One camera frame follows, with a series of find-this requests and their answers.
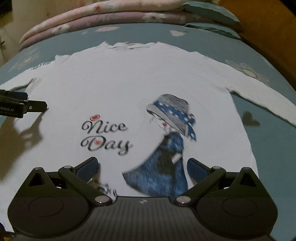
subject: gray hat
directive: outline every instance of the gray hat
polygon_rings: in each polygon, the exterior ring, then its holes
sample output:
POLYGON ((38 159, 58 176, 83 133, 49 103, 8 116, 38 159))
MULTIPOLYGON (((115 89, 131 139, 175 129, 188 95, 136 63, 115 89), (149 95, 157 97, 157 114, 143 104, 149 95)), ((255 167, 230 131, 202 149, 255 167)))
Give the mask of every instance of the gray hat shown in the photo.
POLYGON ((160 102, 167 107, 173 107, 175 110, 180 111, 182 114, 188 116, 189 104, 186 100, 180 99, 174 95, 163 94, 158 97, 155 103, 149 104, 146 107, 148 112, 153 112, 162 118, 166 123, 168 123, 171 127, 175 128, 183 135, 187 135, 187 125, 180 120, 177 115, 170 114, 169 112, 162 111, 159 107, 156 106, 156 103, 160 102))

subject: silver screw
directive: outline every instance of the silver screw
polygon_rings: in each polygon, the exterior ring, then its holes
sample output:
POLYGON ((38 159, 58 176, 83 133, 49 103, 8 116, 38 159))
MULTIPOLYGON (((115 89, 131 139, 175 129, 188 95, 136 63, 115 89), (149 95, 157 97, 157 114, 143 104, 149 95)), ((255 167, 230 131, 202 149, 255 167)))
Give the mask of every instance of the silver screw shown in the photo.
POLYGON ((191 198, 190 197, 187 197, 187 196, 179 196, 176 198, 177 202, 179 203, 189 203, 191 201, 191 198))
POLYGON ((110 200, 110 198, 108 196, 102 195, 102 196, 97 196, 94 200, 98 203, 106 203, 110 200))

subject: red heart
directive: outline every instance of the red heart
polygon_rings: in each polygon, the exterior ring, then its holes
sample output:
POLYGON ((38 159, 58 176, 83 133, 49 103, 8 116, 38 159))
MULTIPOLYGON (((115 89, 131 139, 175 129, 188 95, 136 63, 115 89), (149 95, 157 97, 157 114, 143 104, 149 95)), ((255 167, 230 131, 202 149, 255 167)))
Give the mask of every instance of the red heart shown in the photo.
POLYGON ((102 144, 102 141, 100 141, 100 140, 95 140, 94 143, 95 143, 96 145, 100 145, 100 144, 102 144))
POLYGON ((100 118, 100 115, 93 115, 91 117, 91 121, 95 121, 96 119, 99 119, 100 118))

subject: hat brim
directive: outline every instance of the hat brim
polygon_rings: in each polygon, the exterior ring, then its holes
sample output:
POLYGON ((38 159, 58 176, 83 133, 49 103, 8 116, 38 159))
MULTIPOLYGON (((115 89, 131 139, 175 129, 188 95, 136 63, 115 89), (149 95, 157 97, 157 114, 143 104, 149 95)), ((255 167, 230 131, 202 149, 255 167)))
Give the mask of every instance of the hat brim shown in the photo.
POLYGON ((156 107, 154 104, 149 104, 146 107, 147 111, 151 111, 153 113, 155 113, 156 115, 158 115, 160 118, 162 118, 166 123, 168 123, 171 127, 175 128, 177 131, 183 133, 183 131, 177 127, 172 121, 171 119, 162 111, 160 110, 158 107, 156 107))

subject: blue polka dot ribbon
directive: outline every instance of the blue polka dot ribbon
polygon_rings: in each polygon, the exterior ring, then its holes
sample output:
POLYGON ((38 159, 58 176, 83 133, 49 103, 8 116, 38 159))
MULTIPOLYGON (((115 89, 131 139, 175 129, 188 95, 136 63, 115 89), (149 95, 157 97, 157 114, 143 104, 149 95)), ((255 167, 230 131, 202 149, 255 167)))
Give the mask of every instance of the blue polka dot ribbon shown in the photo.
POLYGON ((192 128, 195 124, 195 118, 194 118, 193 114, 186 115, 182 111, 177 110, 176 108, 169 106, 167 104, 164 104, 162 102, 159 102, 159 101, 156 101, 153 104, 156 107, 158 107, 159 109, 161 109, 163 112, 166 112, 166 113, 169 113, 169 114, 175 116, 176 118, 181 120, 185 125, 187 125, 188 132, 187 132, 186 137, 190 137, 191 139, 196 141, 196 135, 195 135, 195 132, 192 128))

